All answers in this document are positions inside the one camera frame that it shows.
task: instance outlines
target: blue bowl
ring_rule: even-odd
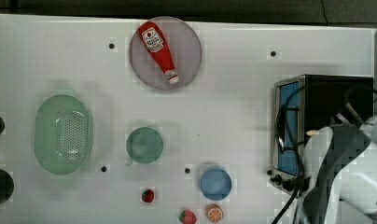
[[[221,169],[211,168],[203,173],[201,178],[202,194],[210,200],[220,201],[231,192],[231,178]]]

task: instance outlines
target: red ketchup bottle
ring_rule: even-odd
[[[171,51],[160,28],[151,21],[145,22],[139,27],[139,38],[145,45],[147,52],[159,65],[162,72],[168,78],[169,83],[175,84],[179,81]]]

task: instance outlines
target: white table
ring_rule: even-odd
[[[129,64],[141,22],[0,15],[0,116],[7,126],[0,168],[16,184],[11,202],[0,205],[0,224],[178,223],[184,207],[207,223],[210,201],[199,178],[212,164],[234,180],[231,195],[218,202],[221,223],[271,223],[288,199],[265,175],[273,84],[301,74],[374,76],[374,29],[189,22],[202,42],[199,75],[181,91],[160,93]],[[35,159],[35,113],[67,89],[94,116],[94,146],[80,170],[58,177]],[[147,125],[165,140],[161,159],[127,168],[125,140]],[[144,187],[156,190],[150,206],[140,202]]]

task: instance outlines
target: green colander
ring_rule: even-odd
[[[44,102],[35,120],[35,156],[55,175],[69,175],[80,168],[92,149],[90,111],[70,95],[56,95]]]

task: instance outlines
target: round tray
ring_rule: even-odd
[[[160,27],[168,42],[179,82],[171,85],[147,52],[136,30],[130,44],[130,62],[135,74],[148,86],[168,91],[187,86],[197,75],[201,64],[200,39],[185,22],[172,17],[150,20]]]

